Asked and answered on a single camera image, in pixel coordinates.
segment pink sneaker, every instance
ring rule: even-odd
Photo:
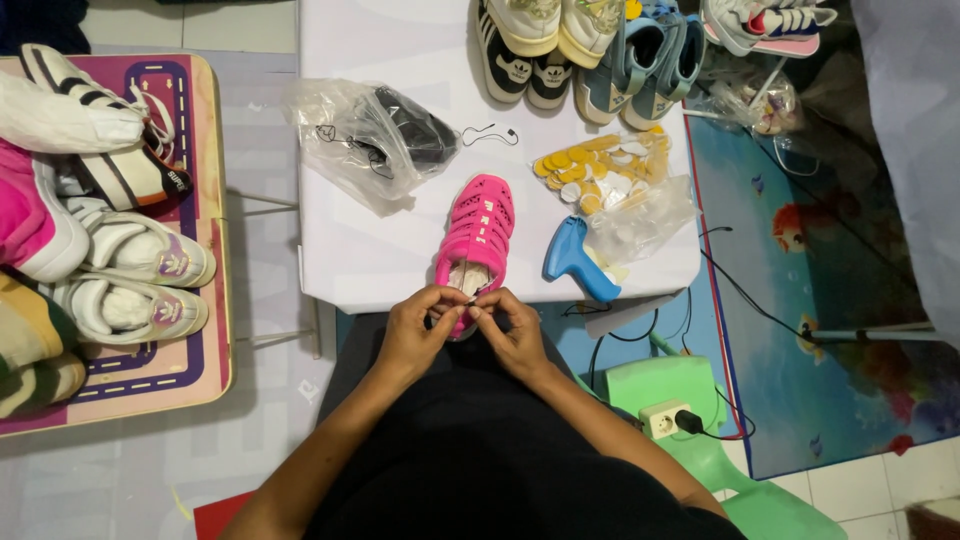
[[[449,227],[437,254],[434,282],[467,296],[494,290],[507,277],[507,253],[514,233],[514,200],[502,178],[478,174],[464,185],[450,209]],[[469,337],[476,325],[464,313],[449,339]]]
[[[57,200],[54,169],[0,139],[0,264],[38,282],[62,280],[90,247],[84,227]]]

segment white plastic bag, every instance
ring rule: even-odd
[[[608,264],[628,264],[653,255],[699,214],[690,177],[675,176],[585,217],[586,243]]]
[[[381,216],[460,150],[442,120],[381,83],[299,79],[282,104],[307,165]]]
[[[45,154],[91,154],[133,146],[143,118],[128,109],[89,107],[74,97],[0,71],[0,138]]]

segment power strip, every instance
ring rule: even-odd
[[[642,408],[637,414],[640,422],[643,422],[643,432],[652,439],[662,439],[680,431],[674,416],[678,411],[690,410],[690,404],[680,400],[673,399],[661,404],[650,405]]]

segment black shirt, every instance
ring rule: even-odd
[[[413,385],[317,509],[304,538],[742,539],[636,466],[596,452],[506,375]]]

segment white tile floor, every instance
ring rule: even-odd
[[[82,25],[91,43],[296,53],[296,3],[160,6],[154,0],[90,0]],[[746,472],[742,443],[725,443]],[[960,439],[866,457],[773,481],[830,518],[851,540],[907,540],[903,508],[960,495]],[[727,494],[718,493],[721,501]]]

